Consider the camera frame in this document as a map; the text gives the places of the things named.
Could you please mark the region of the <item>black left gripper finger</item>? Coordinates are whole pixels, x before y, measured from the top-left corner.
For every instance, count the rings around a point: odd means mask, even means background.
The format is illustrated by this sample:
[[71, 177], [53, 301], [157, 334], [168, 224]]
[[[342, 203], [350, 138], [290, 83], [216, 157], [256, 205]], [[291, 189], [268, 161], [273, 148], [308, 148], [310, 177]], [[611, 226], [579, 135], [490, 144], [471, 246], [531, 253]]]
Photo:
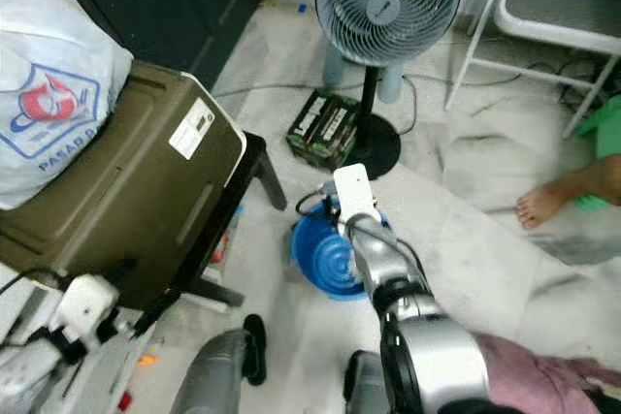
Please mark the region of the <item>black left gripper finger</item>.
[[137, 339], [149, 333], [150, 327], [178, 301], [180, 295], [180, 291], [165, 290], [164, 294], [161, 294], [159, 299], [155, 300], [155, 303], [144, 309], [141, 317], [138, 318], [136, 324], [132, 327], [132, 338]]

